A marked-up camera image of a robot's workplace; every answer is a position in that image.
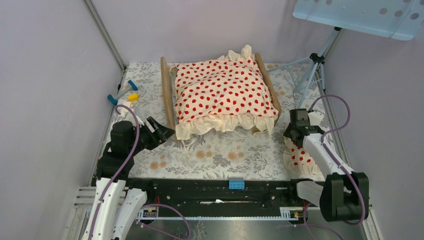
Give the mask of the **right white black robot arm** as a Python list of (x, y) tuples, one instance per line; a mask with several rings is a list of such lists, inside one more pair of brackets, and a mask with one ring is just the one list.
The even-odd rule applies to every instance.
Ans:
[(291, 109), (290, 122), (283, 136), (301, 147), (316, 162), (325, 177), (323, 185), (301, 180), (287, 191), (287, 201), (293, 206), (305, 200), (320, 208), (328, 222), (343, 221), (350, 225), (361, 224), (369, 214), (369, 178), (348, 166), (325, 143), (326, 132), (312, 125), (309, 111)]

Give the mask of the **small strawberry print pillow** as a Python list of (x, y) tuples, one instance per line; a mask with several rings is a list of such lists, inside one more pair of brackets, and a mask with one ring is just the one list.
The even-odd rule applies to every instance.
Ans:
[(284, 137), (283, 164), (295, 176), (322, 176), (312, 156), (301, 146)]

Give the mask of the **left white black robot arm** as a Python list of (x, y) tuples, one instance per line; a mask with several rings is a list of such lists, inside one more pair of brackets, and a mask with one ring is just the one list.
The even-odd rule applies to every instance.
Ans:
[(175, 134), (175, 130), (158, 123), (153, 117), (138, 124), (122, 120), (113, 124), (95, 173), (95, 196), (84, 240), (124, 240), (142, 205), (155, 200), (149, 187), (125, 190), (134, 156), (153, 150)]

